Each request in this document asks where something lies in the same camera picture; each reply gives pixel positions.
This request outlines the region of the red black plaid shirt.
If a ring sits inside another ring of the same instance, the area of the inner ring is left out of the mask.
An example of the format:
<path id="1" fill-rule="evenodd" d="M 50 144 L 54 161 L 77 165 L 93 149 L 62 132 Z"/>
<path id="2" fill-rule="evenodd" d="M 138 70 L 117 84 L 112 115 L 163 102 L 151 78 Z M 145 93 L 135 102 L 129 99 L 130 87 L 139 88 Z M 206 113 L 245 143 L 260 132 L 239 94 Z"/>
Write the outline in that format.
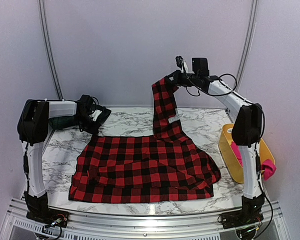
<path id="1" fill-rule="evenodd" d="M 152 85 L 153 133 L 93 135 L 77 158 L 68 198 L 103 204 L 139 204 L 211 198 L 221 179 L 214 160 L 199 149 L 177 119 L 175 83 Z"/>

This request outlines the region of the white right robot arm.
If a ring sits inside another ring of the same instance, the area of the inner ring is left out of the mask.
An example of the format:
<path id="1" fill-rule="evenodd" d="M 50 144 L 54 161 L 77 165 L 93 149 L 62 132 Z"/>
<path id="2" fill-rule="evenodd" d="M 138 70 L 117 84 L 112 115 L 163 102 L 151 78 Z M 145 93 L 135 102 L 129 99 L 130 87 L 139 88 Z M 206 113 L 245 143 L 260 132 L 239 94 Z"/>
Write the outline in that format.
<path id="1" fill-rule="evenodd" d="M 167 78 L 182 87 L 195 87 L 199 92 L 215 97 L 227 110 L 227 115 L 234 125 L 232 140 L 238 146 L 242 162 L 244 191 L 242 208 L 237 219 L 248 224 L 260 212 L 265 194 L 261 186 L 260 141 L 264 133 L 265 115 L 260 104 L 252 103 L 229 87 L 221 76 L 211 75 L 206 58 L 192 60 L 194 70 L 188 72 L 185 60 L 181 56 L 175 58 L 178 70 Z"/>

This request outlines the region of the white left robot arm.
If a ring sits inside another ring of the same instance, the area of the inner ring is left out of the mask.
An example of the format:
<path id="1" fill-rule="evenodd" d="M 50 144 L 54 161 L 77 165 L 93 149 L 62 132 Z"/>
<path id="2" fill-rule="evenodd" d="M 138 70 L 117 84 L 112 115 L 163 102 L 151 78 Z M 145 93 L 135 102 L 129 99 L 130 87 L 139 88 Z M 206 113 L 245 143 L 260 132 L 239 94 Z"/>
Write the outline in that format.
<path id="1" fill-rule="evenodd" d="M 26 177 L 25 201 L 28 211 L 47 223 L 53 218 L 48 207 L 47 192 L 43 183 L 42 151 L 48 136 L 49 120 L 75 117 L 81 131 L 98 133 L 102 122 L 99 116 L 104 108 L 96 97 L 83 94 L 79 100 L 27 100 L 17 124 L 23 147 L 23 171 Z"/>

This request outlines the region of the yellow laundry basket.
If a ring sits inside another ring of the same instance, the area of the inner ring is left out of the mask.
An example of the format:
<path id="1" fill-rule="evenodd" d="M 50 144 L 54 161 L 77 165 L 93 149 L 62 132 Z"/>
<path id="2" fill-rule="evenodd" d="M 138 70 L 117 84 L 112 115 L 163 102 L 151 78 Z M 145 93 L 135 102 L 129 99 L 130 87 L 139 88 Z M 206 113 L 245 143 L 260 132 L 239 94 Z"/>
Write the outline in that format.
<path id="1" fill-rule="evenodd" d="M 233 141 L 231 135 L 233 126 L 233 123 L 223 125 L 219 139 L 219 149 L 232 179 L 239 184 L 243 184 L 243 167 L 240 167 L 240 164 L 237 162 L 237 159 L 230 147 L 231 142 Z"/>

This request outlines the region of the dark green plaid garment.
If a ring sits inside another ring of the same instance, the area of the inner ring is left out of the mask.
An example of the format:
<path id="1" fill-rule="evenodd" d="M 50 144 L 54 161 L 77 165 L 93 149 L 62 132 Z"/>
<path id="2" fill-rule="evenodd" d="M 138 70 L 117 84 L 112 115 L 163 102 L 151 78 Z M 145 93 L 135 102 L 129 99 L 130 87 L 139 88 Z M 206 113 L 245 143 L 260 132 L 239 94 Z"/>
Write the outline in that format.
<path id="1" fill-rule="evenodd" d="M 95 110 L 101 110 L 102 113 L 97 118 L 98 123 L 101 124 L 101 126 L 104 124 L 104 122 L 109 118 L 112 111 L 104 106 L 94 106 L 92 107 L 92 113 Z M 78 114 L 74 116 L 60 116 L 60 117 L 54 117 L 49 119 L 49 125 L 52 127 L 53 130 L 63 130 L 69 127 L 78 126 Z"/>

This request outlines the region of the pink garment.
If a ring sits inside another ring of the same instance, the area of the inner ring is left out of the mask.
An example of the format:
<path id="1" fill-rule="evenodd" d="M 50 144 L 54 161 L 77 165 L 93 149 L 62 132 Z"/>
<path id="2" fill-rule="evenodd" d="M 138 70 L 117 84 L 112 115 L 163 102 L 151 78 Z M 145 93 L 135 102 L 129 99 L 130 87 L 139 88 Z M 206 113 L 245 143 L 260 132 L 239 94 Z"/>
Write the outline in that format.
<path id="1" fill-rule="evenodd" d="M 243 167 L 243 161 L 239 147 L 233 141 L 231 142 L 230 147 L 237 159 L 237 162 L 240 164 L 240 167 Z M 260 142 L 260 159 L 262 176 L 264 177 L 264 180 L 267 181 L 275 174 L 277 167 L 275 164 L 275 159 L 263 139 Z"/>

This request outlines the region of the left corner wall post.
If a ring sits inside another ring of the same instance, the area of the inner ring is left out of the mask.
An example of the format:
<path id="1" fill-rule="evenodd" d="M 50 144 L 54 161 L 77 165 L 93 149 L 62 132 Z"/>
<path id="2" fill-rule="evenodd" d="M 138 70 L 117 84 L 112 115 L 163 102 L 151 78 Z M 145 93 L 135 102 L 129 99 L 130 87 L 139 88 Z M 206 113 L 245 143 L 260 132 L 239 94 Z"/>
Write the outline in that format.
<path id="1" fill-rule="evenodd" d="M 48 31 L 45 1 L 38 0 L 37 2 L 38 2 L 39 19 L 40 19 L 42 36 L 43 36 L 43 43 L 44 43 L 45 52 L 46 52 L 46 56 L 47 56 L 47 62 L 48 62 L 48 66 L 49 66 L 49 69 L 51 72 L 52 81 L 54 84 L 54 88 L 55 88 L 57 97 L 59 100 L 61 100 L 61 99 L 63 99 L 63 94 L 62 94 L 61 85 L 60 85 L 60 81 L 59 81 L 59 77 L 58 77 L 58 72 L 57 72 L 54 57 L 53 57 L 52 45 L 51 45 L 50 35 L 49 35 L 49 31 Z"/>

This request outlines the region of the corner wall post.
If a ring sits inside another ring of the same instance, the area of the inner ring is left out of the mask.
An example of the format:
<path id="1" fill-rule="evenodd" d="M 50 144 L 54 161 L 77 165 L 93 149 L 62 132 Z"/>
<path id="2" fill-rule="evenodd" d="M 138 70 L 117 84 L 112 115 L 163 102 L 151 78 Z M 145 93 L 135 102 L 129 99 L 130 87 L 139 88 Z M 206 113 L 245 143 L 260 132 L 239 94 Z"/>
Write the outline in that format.
<path id="1" fill-rule="evenodd" d="M 253 36 L 254 36 L 256 20 L 257 20 L 258 6 L 259 6 L 258 0 L 251 1 L 248 28 L 247 28 L 247 32 L 246 32 L 246 37 L 245 37 L 245 41 L 244 41 L 244 45 L 243 45 L 243 51 L 242 51 L 238 71 L 237 71 L 238 85 L 240 85 L 240 83 L 242 82 L 246 62 L 247 62 L 250 48 L 251 48 L 251 45 L 253 42 Z"/>
<path id="2" fill-rule="evenodd" d="M 37 2 L 38 2 L 39 19 L 40 19 L 42 36 L 43 36 L 43 43 L 44 43 L 45 52 L 46 52 L 46 56 L 47 56 L 47 62 L 48 62 L 48 66 L 49 66 L 49 69 L 51 72 L 52 81 L 54 84 L 54 88 L 55 88 L 57 97 L 59 100 L 61 100 L 61 99 L 63 99 L 63 94 L 62 94 L 61 85 L 60 85 L 60 81 L 59 81 L 59 77 L 58 77 L 58 72 L 57 72 L 54 57 L 53 57 L 52 45 L 51 45 L 50 35 L 49 35 L 49 31 L 48 31 L 45 1 L 38 0 Z"/>

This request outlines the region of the right corner wall post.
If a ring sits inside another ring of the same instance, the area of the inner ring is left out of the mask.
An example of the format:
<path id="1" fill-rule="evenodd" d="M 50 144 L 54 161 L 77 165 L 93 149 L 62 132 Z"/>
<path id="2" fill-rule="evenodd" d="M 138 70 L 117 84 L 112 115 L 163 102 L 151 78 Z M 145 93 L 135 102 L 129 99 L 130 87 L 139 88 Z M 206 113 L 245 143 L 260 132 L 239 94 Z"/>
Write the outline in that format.
<path id="1" fill-rule="evenodd" d="M 244 41 L 244 45 L 243 45 L 243 51 L 242 51 L 238 71 L 237 71 L 238 85 L 240 85 L 240 83 L 242 82 L 246 62 L 247 62 L 250 48 L 251 48 L 251 45 L 253 42 L 253 36 L 254 36 L 256 20 L 257 20 L 258 6 L 259 6 L 258 0 L 251 1 L 248 28 L 247 28 L 247 32 L 246 32 L 246 37 L 245 37 L 245 41 Z"/>

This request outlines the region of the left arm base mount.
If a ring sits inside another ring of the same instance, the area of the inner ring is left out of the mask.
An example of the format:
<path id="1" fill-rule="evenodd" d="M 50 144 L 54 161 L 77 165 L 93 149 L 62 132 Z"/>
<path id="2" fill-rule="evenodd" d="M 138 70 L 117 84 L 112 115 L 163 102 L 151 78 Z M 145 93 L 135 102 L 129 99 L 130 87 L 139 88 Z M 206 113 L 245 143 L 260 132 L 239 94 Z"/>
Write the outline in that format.
<path id="1" fill-rule="evenodd" d="M 62 228 L 67 227 L 69 220 L 69 212 L 59 209 L 49 208 L 47 213 L 37 214 L 30 211 L 27 212 L 26 217 L 30 220 L 40 222 L 46 226 L 58 225 Z"/>

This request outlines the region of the aluminium front rail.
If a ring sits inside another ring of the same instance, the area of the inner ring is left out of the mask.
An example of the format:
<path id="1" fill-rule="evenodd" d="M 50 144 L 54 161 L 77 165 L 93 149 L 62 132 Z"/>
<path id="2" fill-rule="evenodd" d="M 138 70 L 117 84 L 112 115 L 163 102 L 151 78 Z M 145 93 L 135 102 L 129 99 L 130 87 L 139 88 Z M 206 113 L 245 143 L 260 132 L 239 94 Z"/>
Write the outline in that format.
<path id="1" fill-rule="evenodd" d="M 25 201 L 12 199 L 0 240 L 288 240 L 289 233 L 277 201 L 265 204 L 263 220 L 229 226 L 220 211 L 182 215 L 117 215 L 68 210 L 67 225 L 47 228 L 26 217 Z"/>

